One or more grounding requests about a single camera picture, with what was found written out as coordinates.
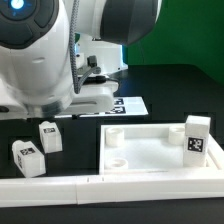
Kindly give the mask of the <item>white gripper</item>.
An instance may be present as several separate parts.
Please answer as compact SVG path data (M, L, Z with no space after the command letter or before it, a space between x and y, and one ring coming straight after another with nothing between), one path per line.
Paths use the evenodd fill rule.
M87 84L75 94L71 103L65 107L57 101L53 105L28 108L15 100L8 88L0 81L0 120L48 118L55 115L79 115L106 112L114 108L114 93L118 83L106 81L103 84Z

